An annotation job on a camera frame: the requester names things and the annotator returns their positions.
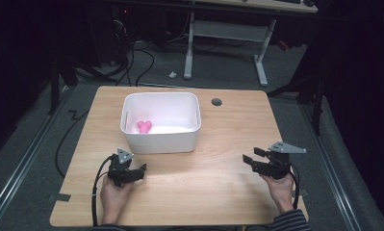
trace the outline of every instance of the gray carpet floor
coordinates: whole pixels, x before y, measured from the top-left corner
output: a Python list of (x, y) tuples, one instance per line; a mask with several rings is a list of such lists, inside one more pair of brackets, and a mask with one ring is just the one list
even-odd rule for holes
[[(190, 80), (183, 76), (186, 47), (182, 42), (171, 43), (165, 48), (140, 42), (134, 52), (134, 64), (129, 71), (131, 85), (136, 78), (152, 64), (140, 78), (140, 86), (178, 86), (189, 88), (264, 90), (271, 91), (288, 84), (306, 47), (297, 47), (282, 51), (270, 46), (264, 58), (264, 67), (269, 79), (269, 86), (259, 85), (256, 69), (250, 53), (255, 43), (240, 45), (230, 44), (196, 45), (194, 52), (193, 73)], [(100, 68), (108, 72), (112, 67)], [(177, 73), (169, 78), (171, 72)], [(26, 151), (46, 119), (53, 119), (48, 132), (35, 149), (33, 162), (27, 167), (27, 174), (22, 176), (12, 200), (3, 206), (0, 214), (0, 230), (90, 230), (90, 227), (53, 227), (49, 223), (54, 201), (49, 200), (52, 193), (58, 193), (63, 178), (55, 166), (55, 155), (63, 136), (75, 122), (72, 112), (82, 115), (90, 108), (92, 99), (99, 86), (111, 85), (92, 78), (81, 78), (76, 88), (69, 88), (62, 94), (63, 105), (55, 116), (49, 116), (50, 88), (41, 93), (38, 101), (26, 115), (20, 119), (17, 129), (0, 152), (0, 194), (6, 187), (13, 172), (17, 169)], [(128, 86), (128, 78), (122, 79), (121, 86)], [(320, 136), (316, 136), (310, 126), (309, 111), (312, 105), (297, 105), (295, 93), (283, 93), (269, 99), (278, 128), (284, 142), (304, 147), (306, 154), (291, 155), (294, 165), (300, 172), (300, 184), (303, 199), (309, 214), (313, 230), (384, 230), (384, 218), (375, 207), (357, 167), (351, 161), (340, 132), (330, 114), (328, 102), (323, 101), (323, 114), (320, 120)], [(66, 172), (74, 148), (77, 144), (85, 118), (81, 119), (67, 134), (59, 151), (59, 164)], [(334, 173), (340, 181), (340, 188), (354, 213), (353, 223), (358, 226), (349, 228), (349, 221), (343, 211), (340, 198), (335, 194), (337, 186), (332, 185), (326, 173), (322, 153), (328, 154), (328, 162), (334, 167)], [(161, 230), (162, 227), (137, 227), (137, 230)]]

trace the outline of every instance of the white plastic bin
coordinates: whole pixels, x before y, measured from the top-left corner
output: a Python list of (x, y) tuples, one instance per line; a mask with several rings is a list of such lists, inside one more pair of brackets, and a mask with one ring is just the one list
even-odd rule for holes
[[(141, 134), (139, 121), (151, 121)], [(197, 97), (189, 92), (133, 93), (123, 103), (120, 128), (136, 154), (193, 151), (201, 126)]]

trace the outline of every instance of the wooden table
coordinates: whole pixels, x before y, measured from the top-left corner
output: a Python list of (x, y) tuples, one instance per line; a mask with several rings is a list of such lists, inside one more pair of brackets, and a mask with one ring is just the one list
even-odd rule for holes
[[(125, 97), (134, 92), (186, 91), (200, 104), (201, 129), (189, 153), (138, 154), (131, 167), (147, 164), (119, 220), (125, 225), (227, 225), (271, 223), (278, 215), (267, 184), (243, 162), (253, 147), (281, 141), (267, 95), (259, 90), (101, 87), (71, 160), (50, 218), (54, 226), (91, 226), (91, 190), (102, 162), (118, 147), (129, 151), (120, 130)], [(212, 99), (222, 100), (221, 106)], [(97, 214), (103, 215), (98, 182)], [(306, 215), (302, 199), (298, 208)]]

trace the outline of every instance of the person's left hand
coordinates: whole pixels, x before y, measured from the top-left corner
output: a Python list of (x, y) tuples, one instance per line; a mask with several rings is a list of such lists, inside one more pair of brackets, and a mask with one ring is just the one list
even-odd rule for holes
[(117, 187), (114, 181), (107, 175), (104, 176), (101, 190), (102, 207), (104, 208), (104, 217), (101, 224), (117, 223), (120, 212), (125, 206), (129, 197), (129, 192), (132, 190), (134, 182), (122, 184)]

